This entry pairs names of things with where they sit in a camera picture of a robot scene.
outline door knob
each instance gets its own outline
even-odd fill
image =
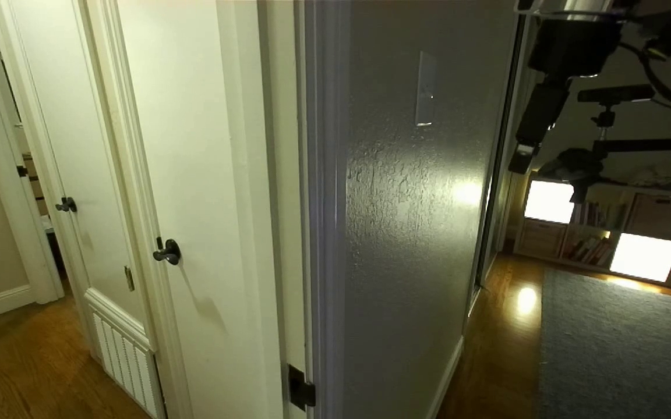
[[[168,239],[168,242],[164,244],[164,239],[158,238],[158,239],[157,239],[157,246],[158,246],[158,250],[151,255],[154,260],[168,260],[170,265],[178,265],[178,263],[181,263],[182,252],[181,252],[181,244],[178,244],[176,239]]]
[[[62,206],[56,206],[59,213],[78,213],[78,201],[71,196],[62,197]]]

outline hardwood floor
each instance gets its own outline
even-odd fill
[[[0,419],[147,416],[87,355],[72,298],[0,316]]]
[[[466,330],[466,348],[439,419],[531,419],[538,410],[542,260],[496,256]],[[635,292],[671,289],[593,274]]]

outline door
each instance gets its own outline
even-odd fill
[[[2,0],[0,46],[78,300],[92,292],[116,307],[115,321],[136,323],[147,341],[147,306],[129,273],[136,273],[130,230],[79,5]]]
[[[164,298],[192,415],[282,416],[257,3],[107,5],[104,68],[130,72],[157,235],[181,244]]]

